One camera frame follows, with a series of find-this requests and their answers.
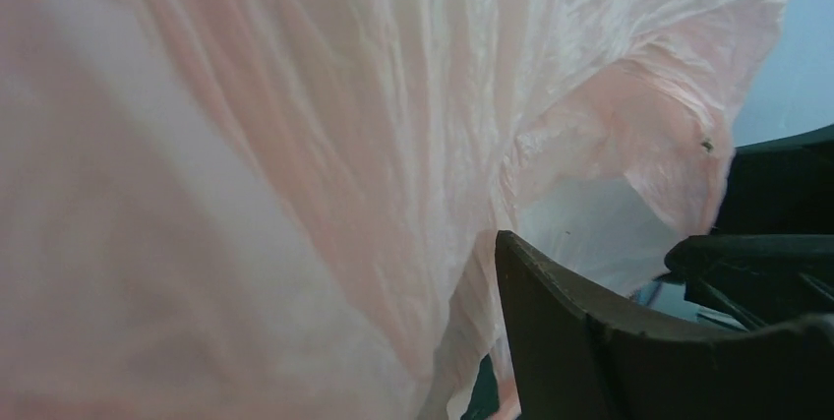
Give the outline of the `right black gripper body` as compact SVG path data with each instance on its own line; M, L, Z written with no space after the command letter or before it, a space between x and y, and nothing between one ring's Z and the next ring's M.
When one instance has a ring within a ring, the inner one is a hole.
M748 330L833 312L833 128L739 147L710 232L664 260L685 300Z

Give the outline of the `pink plastic bag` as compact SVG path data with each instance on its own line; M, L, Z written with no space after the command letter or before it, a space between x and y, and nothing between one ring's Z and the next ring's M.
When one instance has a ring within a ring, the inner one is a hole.
M517 414L498 231L659 275L787 1L1 0L2 417Z

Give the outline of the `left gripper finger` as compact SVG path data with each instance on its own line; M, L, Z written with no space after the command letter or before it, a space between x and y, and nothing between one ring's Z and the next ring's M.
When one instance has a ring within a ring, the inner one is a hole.
M829 419L833 320L733 332L639 306L509 231L496 272L525 419Z

